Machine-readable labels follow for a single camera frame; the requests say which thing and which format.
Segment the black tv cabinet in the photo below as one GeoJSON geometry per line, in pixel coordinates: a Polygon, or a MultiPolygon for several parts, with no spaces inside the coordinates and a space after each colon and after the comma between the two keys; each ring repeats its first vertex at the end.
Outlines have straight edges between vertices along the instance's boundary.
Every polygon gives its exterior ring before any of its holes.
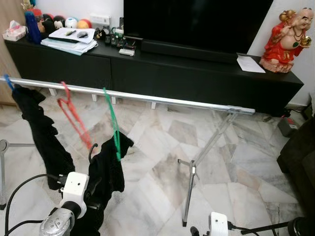
{"type": "Polygon", "coordinates": [[[76,56],[25,38],[6,41],[24,79],[60,82],[196,102],[254,108],[280,115],[303,86],[292,73],[242,71],[234,64],[136,51],[125,56],[118,49],[99,46],[76,56]]]}

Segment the black cloth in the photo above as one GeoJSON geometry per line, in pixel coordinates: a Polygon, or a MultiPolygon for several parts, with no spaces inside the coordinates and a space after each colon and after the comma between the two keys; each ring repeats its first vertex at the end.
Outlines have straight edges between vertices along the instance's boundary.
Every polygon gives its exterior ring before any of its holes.
{"type": "MultiPolygon", "coordinates": [[[[121,158],[124,158],[133,141],[120,133],[121,158]]],[[[100,204],[100,209],[88,208],[86,214],[78,219],[71,231],[71,236],[99,236],[99,228],[104,220],[104,210],[114,191],[123,192],[125,179],[121,162],[117,160],[114,137],[102,144],[99,154],[95,155],[89,166],[89,184],[102,178],[96,186],[90,202],[100,204]]]]}
{"type": "MultiPolygon", "coordinates": [[[[36,90],[15,85],[12,97],[22,111],[22,118],[27,120],[31,127],[34,143],[44,160],[48,174],[67,175],[75,171],[70,153],[66,152],[55,135],[58,131],[52,126],[54,121],[44,115],[44,110],[39,103],[45,96],[36,90]]],[[[61,185],[48,178],[50,189],[57,190],[61,185]]]]}

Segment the remote control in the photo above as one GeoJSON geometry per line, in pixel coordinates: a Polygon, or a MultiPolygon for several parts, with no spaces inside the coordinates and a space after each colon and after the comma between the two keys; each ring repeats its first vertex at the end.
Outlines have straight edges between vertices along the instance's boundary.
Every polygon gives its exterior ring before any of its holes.
{"type": "Polygon", "coordinates": [[[124,55],[129,55],[129,56],[133,56],[134,55],[134,51],[133,50],[129,50],[129,49],[120,49],[119,53],[120,54],[124,54],[124,55]]]}

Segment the tissue box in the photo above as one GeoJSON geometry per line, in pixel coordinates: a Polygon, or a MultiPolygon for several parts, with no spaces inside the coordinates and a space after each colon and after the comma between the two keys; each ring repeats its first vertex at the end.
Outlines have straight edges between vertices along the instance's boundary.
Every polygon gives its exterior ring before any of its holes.
{"type": "Polygon", "coordinates": [[[8,28],[3,34],[2,37],[5,40],[10,40],[10,41],[18,41],[20,38],[24,37],[26,34],[26,27],[21,26],[17,22],[14,22],[13,24],[11,22],[10,28],[8,28]]]}

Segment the red buddha figurine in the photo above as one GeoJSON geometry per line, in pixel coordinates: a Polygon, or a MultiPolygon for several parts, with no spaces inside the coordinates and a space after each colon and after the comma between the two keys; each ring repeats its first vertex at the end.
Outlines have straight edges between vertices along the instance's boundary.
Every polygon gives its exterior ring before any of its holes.
{"type": "Polygon", "coordinates": [[[293,56],[298,56],[303,48],[311,45],[311,38],[305,36],[305,32],[311,27],[313,17],[310,8],[303,8],[298,14],[293,10],[284,11],[279,16],[282,22],[272,29],[260,64],[272,72],[289,72],[293,56]]]}

